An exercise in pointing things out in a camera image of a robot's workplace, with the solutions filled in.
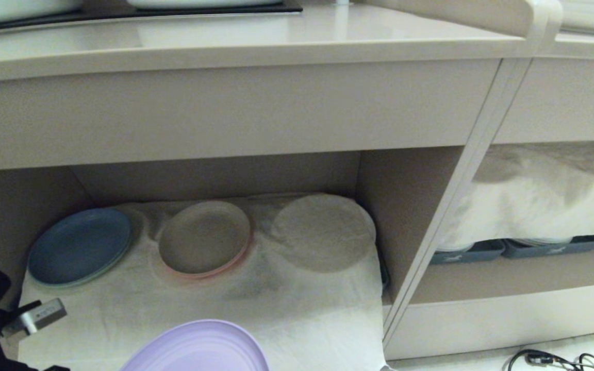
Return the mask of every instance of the black cable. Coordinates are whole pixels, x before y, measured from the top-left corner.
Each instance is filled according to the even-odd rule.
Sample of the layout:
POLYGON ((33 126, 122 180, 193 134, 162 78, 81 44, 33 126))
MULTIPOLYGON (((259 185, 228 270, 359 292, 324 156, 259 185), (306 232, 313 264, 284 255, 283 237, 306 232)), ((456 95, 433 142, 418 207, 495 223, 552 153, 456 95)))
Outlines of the black cable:
POLYGON ((579 356, 579 362, 570 362, 562 357, 552 353, 543 352, 542 350, 524 349, 517 352, 517 354, 510 359, 507 365, 507 371, 512 371, 513 364, 521 356, 526 357, 526 363, 531 366, 548 366, 549 364, 559 363, 569 371, 585 371, 585 367, 594 369, 594 365, 584 363, 584 357, 594 359, 594 356, 589 353, 582 353, 582 355, 579 356))

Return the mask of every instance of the blue plate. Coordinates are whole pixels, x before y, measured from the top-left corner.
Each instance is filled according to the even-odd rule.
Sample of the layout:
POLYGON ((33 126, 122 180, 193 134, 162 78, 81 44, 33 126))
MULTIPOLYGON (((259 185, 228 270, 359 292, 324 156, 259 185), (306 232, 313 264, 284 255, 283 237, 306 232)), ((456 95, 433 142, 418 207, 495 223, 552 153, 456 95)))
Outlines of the blue plate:
POLYGON ((91 209, 68 216, 31 247, 29 273, 49 286, 87 282, 123 257, 131 231, 127 216, 113 209, 91 209))

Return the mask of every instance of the blue container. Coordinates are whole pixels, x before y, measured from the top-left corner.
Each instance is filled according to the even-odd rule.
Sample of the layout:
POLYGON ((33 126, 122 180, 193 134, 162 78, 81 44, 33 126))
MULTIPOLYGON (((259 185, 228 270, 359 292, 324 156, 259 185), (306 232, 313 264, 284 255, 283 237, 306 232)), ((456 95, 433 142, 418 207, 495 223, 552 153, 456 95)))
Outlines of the blue container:
POLYGON ((488 240, 476 242, 469 251, 438 252, 432 256, 430 264, 472 263, 474 261, 490 261, 501 255, 505 250, 503 240, 488 240))
POLYGON ((505 251, 503 256, 510 259, 535 258, 538 256, 551 256, 574 254, 594 249, 594 235, 580 235, 568 244, 554 244, 546 246, 525 246, 513 240, 504 240, 505 251))

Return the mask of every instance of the black mat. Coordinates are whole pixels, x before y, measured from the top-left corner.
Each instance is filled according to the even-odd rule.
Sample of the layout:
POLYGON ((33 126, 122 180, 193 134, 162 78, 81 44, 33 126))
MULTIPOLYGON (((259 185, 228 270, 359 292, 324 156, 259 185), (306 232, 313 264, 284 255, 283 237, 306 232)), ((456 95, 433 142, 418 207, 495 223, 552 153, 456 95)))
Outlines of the black mat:
POLYGON ((61 24, 70 22, 94 21, 97 19, 135 18, 142 16, 165 15, 203 15, 203 14, 248 14, 248 13, 278 13, 301 12, 303 9, 295 0, 284 0, 273 5, 255 5, 253 7, 230 8, 202 8, 202 9, 175 9, 175 10, 141 10, 132 6, 116 9, 99 9, 69 12, 66 14, 40 16, 37 18, 22 19, 19 21, 0 23, 0 30, 7 28, 21 28, 27 26, 40 26, 43 24, 61 24))

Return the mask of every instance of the gray tray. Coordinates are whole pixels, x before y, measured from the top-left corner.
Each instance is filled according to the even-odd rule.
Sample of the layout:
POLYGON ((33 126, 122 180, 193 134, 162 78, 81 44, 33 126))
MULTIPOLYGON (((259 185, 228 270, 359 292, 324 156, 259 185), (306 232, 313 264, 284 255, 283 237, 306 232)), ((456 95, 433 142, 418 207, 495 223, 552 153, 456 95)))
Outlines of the gray tray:
POLYGON ((505 249, 503 240, 476 242, 469 251, 443 252, 432 256, 430 264, 472 263, 474 261, 490 261, 501 255, 505 249))
POLYGON ((504 240, 505 251, 503 256, 510 259, 535 258, 538 256, 551 256, 574 254, 594 249, 594 235, 580 235, 568 244, 555 244, 547 246, 524 246, 512 240, 504 240))

